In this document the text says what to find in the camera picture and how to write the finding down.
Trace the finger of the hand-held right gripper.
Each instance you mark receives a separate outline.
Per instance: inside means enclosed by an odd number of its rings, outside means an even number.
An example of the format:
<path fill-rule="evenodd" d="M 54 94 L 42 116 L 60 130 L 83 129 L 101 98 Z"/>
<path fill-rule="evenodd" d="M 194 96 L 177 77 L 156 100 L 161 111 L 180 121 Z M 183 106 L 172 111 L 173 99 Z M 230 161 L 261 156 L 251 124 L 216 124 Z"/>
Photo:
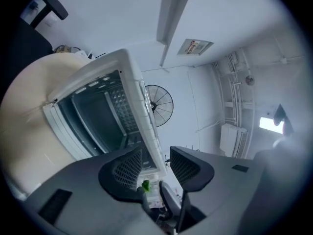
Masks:
<path fill-rule="evenodd" d="M 159 191 L 162 201 L 166 207 L 169 218 L 174 218 L 178 220 L 181 211 L 180 198 L 164 181 L 159 182 Z"/>

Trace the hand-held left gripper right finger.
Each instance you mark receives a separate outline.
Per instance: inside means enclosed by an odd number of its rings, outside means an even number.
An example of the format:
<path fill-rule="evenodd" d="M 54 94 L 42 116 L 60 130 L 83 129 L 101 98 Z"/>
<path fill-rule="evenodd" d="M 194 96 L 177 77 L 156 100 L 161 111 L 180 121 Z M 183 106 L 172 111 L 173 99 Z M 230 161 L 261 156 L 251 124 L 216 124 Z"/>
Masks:
<path fill-rule="evenodd" d="M 183 189 L 179 235 L 243 235 L 261 162 L 172 146 L 170 168 Z"/>

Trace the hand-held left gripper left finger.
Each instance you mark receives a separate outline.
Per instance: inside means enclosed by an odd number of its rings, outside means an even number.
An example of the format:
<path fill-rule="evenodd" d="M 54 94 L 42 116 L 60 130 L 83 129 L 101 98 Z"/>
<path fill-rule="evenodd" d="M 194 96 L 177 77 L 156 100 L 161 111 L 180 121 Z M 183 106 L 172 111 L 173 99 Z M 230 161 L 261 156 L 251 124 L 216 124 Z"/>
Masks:
<path fill-rule="evenodd" d="M 165 235 L 137 186 L 142 149 L 76 161 L 33 191 L 23 206 L 47 235 Z"/>

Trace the white toaster oven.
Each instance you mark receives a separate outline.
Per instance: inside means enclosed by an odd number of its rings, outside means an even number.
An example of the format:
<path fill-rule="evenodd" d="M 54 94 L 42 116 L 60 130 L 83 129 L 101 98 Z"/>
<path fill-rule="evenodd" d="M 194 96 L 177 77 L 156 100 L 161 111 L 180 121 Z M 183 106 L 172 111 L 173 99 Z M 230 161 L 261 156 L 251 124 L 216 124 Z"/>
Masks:
<path fill-rule="evenodd" d="M 141 146 L 140 176 L 159 179 L 142 137 L 148 124 L 141 79 L 140 68 L 129 52 L 120 49 L 90 61 L 52 91 L 43 112 L 75 160 Z"/>

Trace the white air conditioner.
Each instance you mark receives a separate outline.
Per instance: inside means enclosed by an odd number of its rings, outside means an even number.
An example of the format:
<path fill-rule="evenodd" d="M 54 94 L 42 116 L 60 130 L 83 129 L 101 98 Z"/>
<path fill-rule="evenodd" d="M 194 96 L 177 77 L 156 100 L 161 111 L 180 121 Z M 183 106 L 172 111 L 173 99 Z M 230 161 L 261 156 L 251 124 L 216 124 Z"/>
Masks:
<path fill-rule="evenodd" d="M 231 124 L 221 127 L 220 149 L 227 157 L 242 158 L 248 138 L 248 131 Z"/>

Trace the white ceiling pipes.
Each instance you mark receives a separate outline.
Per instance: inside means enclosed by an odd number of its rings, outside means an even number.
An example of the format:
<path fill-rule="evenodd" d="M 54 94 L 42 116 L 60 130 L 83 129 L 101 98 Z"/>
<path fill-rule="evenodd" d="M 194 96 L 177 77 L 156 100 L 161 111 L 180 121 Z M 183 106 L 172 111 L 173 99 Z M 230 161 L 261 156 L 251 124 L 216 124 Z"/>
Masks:
<path fill-rule="evenodd" d="M 248 131 L 259 128 L 261 117 L 274 118 L 287 108 L 291 86 L 306 63 L 303 54 L 287 54 L 278 47 L 242 47 L 214 62 L 221 83 L 224 120 Z M 252 75 L 253 86 L 245 78 Z"/>

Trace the black standing fan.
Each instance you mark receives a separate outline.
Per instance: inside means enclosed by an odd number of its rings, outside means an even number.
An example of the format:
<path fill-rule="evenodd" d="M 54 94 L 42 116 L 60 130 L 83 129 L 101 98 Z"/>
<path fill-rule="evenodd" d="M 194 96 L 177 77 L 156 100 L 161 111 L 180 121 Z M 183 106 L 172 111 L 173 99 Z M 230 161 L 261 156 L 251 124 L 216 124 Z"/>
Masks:
<path fill-rule="evenodd" d="M 173 98 L 166 89 L 158 85 L 147 85 L 145 89 L 148 93 L 156 127 L 160 127 L 167 123 L 173 114 Z"/>

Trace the grey electrical panel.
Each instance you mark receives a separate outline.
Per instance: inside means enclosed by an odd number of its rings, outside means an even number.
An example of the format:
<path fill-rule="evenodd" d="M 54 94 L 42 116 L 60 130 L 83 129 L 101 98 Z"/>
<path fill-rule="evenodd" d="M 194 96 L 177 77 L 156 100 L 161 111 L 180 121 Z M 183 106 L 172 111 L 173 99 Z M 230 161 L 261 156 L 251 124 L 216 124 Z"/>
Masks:
<path fill-rule="evenodd" d="M 200 56 L 212 45 L 214 45 L 214 43 L 210 41 L 198 39 L 185 39 L 177 55 Z"/>

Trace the white router with black antennas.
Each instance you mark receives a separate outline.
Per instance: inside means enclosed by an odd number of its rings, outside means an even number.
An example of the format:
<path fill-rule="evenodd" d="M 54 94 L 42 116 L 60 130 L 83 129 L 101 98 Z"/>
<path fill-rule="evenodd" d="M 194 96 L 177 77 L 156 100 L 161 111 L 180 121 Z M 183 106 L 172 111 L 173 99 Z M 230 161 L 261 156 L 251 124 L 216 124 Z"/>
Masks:
<path fill-rule="evenodd" d="M 88 59 L 90 59 L 90 60 L 95 60 L 95 59 L 97 59 L 97 58 L 99 58 L 99 57 L 101 57 L 101 56 L 103 56 L 103 55 L 105 55 L 105 54 L 107 54 L 106 52 L 105 53 L 102 53 L 101 55 L 98 55 L 98 56 L 95 56 L 91 51 L 90 52 L 86 52 L 86 51 L 84 51 L 84 50 L 77 50 L 76 52 L 75 52 L 75 54 L 76 55 L 80 55 L 80 56 L 83 56 L 83 57 L 86 57 L 86 58 L 88 58 Z"/>

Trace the black mesh office chair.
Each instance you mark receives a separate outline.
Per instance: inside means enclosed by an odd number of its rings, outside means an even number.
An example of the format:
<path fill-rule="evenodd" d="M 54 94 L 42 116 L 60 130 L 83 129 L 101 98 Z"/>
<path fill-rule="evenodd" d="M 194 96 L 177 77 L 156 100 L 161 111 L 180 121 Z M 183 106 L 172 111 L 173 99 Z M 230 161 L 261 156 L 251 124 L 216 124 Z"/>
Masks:
<path fill-rule="evenodd" d="M 18 19 L 13 39 L 6 51 L 7 68 L 25 68 L 32 62 L 52 53 L 52 45 L 36 30 L 36 27 L 50 13 L 54 13 L 57 19 L 63 21 L 68 16 L 68 12 L 58 0 L 42 1 L 45 3 L 44 8 L 30 24 L 23 19 Z"/>

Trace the white wall trunking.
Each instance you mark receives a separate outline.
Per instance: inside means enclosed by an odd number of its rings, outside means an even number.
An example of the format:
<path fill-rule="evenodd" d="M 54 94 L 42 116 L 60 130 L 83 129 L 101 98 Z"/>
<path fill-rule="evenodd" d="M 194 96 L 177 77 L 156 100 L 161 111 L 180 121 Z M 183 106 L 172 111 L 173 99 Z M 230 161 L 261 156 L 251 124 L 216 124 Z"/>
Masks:
<path fill-rule="evenodd" d="M 188 0 L 161 0 L 156 41 L 164 46 L 159 65 L 163 67 L 174 33 Z"/>

